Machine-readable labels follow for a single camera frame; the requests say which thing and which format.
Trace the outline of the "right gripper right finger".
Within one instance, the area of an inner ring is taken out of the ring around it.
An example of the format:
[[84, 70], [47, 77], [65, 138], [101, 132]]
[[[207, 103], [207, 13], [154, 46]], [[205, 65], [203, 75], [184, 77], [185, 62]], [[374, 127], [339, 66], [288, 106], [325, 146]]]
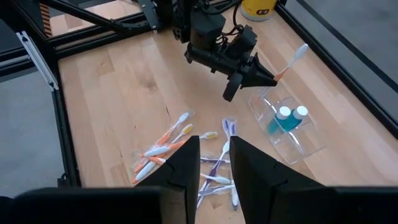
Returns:
[[246, 224], [333, 224], [333, 189], [284, 165], [238, 136], [230, 139], [233, 179]]

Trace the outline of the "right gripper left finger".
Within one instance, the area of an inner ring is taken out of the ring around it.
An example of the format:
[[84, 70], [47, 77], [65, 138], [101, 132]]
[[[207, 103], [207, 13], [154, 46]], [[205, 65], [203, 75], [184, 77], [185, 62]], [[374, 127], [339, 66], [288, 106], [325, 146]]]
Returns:
[[195, 224], [200, 140], [190, 137], [136, 187], [144, 194], [136, 224]]

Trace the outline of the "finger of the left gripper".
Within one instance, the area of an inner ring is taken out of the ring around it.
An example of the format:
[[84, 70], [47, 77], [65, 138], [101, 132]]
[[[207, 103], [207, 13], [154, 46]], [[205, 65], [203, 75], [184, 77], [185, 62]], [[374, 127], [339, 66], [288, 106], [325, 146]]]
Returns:
[[258, 57], [257, 53], [255, 53], [254, 56], [251, 58], [251, 67], [249, 69], [249, 74], [253, 74], [253, 73], [256, 73], [256, 72], [271, 74], [271, 72], [268, 71], [268, 69], [266, 69], [262, 65], [262, 63], [259, 61], [259, 57]]
[[274, 76], [268, 73], [242, 73], [242, 76], [243, 79], [241, 81], [240, 89], [257, 86], [276, 86], [277, 84], [277, 82], [274, 80]]

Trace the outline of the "purple and white toothbrush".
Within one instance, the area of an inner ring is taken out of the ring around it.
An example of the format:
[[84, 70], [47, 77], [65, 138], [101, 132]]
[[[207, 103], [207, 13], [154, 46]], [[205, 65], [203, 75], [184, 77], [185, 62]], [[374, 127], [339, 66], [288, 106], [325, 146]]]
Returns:
[[208, 186], [210, 185], [211, 181], [215, 180], [216, 173], [221, 164], [221, 160], [224, 158], [224, 155], [229, 151], [229, 139], [231, 136], [231, 121], [228, 118], [224, 118], [222, 120], [222, 126], [223, 126], [224, 133], [226, 134], [227, 141], [225, 142], [225, 144], [222, 148], [222, 153], [220, 155], [220, 158], [216, 161], [216, 164], [213, 166], [212, 170], [206, 177], [206, 180], [204, 181], [203, 185], [201, 186], [200, 191], [206, 190], [208, 188]]
[[212, 163], [212, 164], [216, 164], [217, 162], [219, 162], [220, 164], [230, 164], [230, 160], [226, 160], [226, 159], [210, 159], [210, 158], [206, 158], [206, 157], [201, 157], [200, 158], [201, 162], [207, 162], [207, 163]]
[[[229, 133], [230, 133], [230, 136], [236, 135], [236, 123], [235, 122], [232, 122], [230, 124]], [[233, 187], [231, 189], [231, 203], [232, 203], [233, 210], [236, 211], [238, 209], [238, 205], [239, 205], [239, 197], [238, 197], [236, 187]]]
[[221, 186], [221, 187], [212, 187], [212, 188], [209, 188], [207, 190], [199, 191], [198, 192], [198, 196], [205, 196], [205, 195], [211, 195], [211, 194], [221, 194], [223, 192], [232, 190], [234, 188], [235, 188], [234, 184], [232, 184], [232, 185], [224, 185], [224, 186]]
[[222, 177], [222, 176], [210, 176], [210, 175], [205, 175], [205, 174], [200, 174], [201, 177], [204, 177], [206, 179], [209, 180], [213, 180], [219, 184], [230, 184], [231, 181], [229, 179], [227, 179], [226, 177]]

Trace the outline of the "teal mouthwash bottle white cap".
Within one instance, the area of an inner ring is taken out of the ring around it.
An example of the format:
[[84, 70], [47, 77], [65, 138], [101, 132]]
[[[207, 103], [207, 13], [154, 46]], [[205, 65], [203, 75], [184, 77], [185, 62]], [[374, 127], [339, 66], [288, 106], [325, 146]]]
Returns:
[[286, 121], [290, 115], [290, 108], [281, 106], [267, 126], [268, 133], [270, 135], [275, 135], [278, 131], [285, 131]]
[[291, 111], [289, 117], [285, 120], [284, 130], [289, 132], [296, 128], [308, 115], [308, 109], [305, 106], [298, 106]]

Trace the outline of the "orange and white toothbrush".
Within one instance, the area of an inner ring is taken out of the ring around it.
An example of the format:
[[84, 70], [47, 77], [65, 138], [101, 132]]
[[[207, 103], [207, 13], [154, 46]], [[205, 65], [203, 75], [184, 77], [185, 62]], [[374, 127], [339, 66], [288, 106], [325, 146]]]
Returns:
[[303, 45], [295, 52], [294, 57], [293, 57], [293, 59], [291, 60], [291, 62], [290, 62], [281, 72], [279, 72], [277, 75], [274, 76], [274, 80], [278, 82], [278, 81], [284, 76], [284, 74], [287, 72], [287, 70], [290, 69], [290, 68], [293, 66], [293, 64], [294, 64], [298, 59], [300, 59], [301, 57], [304, 56], [304, 54], [306, 53], [307, 49], [308, 49], [308, 44], [303, 44]]
[[191, 115], [193, 114], [193, 112], [185, 112], [184, 114], [182, 114], [179, 119], [177, 120], [177, 122], [160, 138], [158, 139], [154, 145], [152, 145], [151, 147], [149, 147], [148, 149], [146, 149], [145, 151], [143, 151], [142, 153], [139, 154], [140, 157], [140, 161], [137, 163], [137, 165], [134, 167], [133, 172], [135, 173], [135, 176], [137, 175], [137, 173], [149, 162], [149, 161], [154, 161], [156, 162], [155, 166], [157, 164], [161, 164], [162, 163], [162, 159], [164, 159], [165, 156], [169, 155], [170, 153], [174, 152], [168, 152], [166, 154], [164, 154], [163, 156], [159, 156], [159, 159], [156, 159], [155, 157], [150, 157], [149, 159], [145, 158], [145, 157], [141, 157], [141, 155], [145, 152], [150, 151], [151, 149], [154, 149], [156, 146], [163, 146], [165, 144], [170, 144], [172, 143], [175, 138], [181, 133], [182, 128], [181, 125], [186, 122], [186, 120], [189, 119], [189, 117], [191, 117]]
[[[218, 136], [218, 133], [213, 131], [213, 132], [207, 132], [205, 134], [202, 134], [199, 136], [199, 139], [213, 139]], [[159, 146], [155, 147], [154, 149], [151, 149], [148, 152], [145, 152], [141, 155], [141, 157], [152, 157], [152, 156], [157, 156], [160, 154], [164, 154], [169, 151], [174, 151], [179, 149], [181, 146], [183, 146], [186, 143], [187, 140], [179, 141], [173, 144], [167, 144], [164, 146]]]
[[[182, 136], [188, 134], [188, 133], [191, 131], [192, 126], [193, 126], [192, 124], [189, 124], [189, 125], [187, 125], [186, 127], [184, 127], [184, 128], [182, 129], [181, 133], [175, 138], [175, 140], [174, 140], [171, 144], [176, 143], [177, 140], [178, 140], [180, 137], [182, 137]], [[159, 159], [159, 156], [163, 156], [164, 154], [160, 154], [160, 155], [153, 156], [153, 157], [155, 157], [156, 159]], [[154, 162], [154, 161], [149, 161], [149, 162], [137, 173], [137, 175], [136, 175], [135, 178], [133, 179], [132, 183], [133, 183], [133, 184], [137, 184], [140, 180], [142, 180], [142, 179], [155, 167], [155, 164], [156, 164], [156, 162]]]

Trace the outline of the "clear acrylic organizer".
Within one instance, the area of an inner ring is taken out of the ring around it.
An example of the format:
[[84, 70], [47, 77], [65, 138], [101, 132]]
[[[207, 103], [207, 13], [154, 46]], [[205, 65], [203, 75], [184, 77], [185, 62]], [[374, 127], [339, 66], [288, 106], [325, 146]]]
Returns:
[[[286, 88], [265, 87], [257, 90], [251, 95], [249, 105], [268, 141], [286, 163], [295, 164], [326, 147], [323, 136], [310, 118], [309, 109]], [[267, 126], [281, 106], [292, 111], [300, 105], [308, 109], [308, 115], [296, 128], [289, 132], [278, 131], [275, 135], [268, 133]]]

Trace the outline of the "yellow wipes canister white lid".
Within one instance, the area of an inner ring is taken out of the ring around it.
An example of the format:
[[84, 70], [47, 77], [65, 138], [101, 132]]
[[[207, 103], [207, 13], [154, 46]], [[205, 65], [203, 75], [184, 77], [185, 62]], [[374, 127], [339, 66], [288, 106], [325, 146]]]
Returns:
[[242, 0], [241, 14], [251, 21], [266, 21], [273, 12], [278, 0]]

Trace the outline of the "silver aluminium extrusion bar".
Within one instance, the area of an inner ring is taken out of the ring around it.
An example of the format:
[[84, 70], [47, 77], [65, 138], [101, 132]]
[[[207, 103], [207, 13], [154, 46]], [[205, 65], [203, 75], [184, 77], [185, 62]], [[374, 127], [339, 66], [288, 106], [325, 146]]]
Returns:
[[30, 59], [33, 61], [34, 65], [43, 76], [50, 90], [59, 90], [58, 82], [56, 81], [53, 72], [51, 71], [50, 67], [48, 66], [47, 62], [45, 61], [43, 55], [39, 51], [32, 38], [24, 30], [16, 32], [16, 35], [25, 50], [27, 51]]

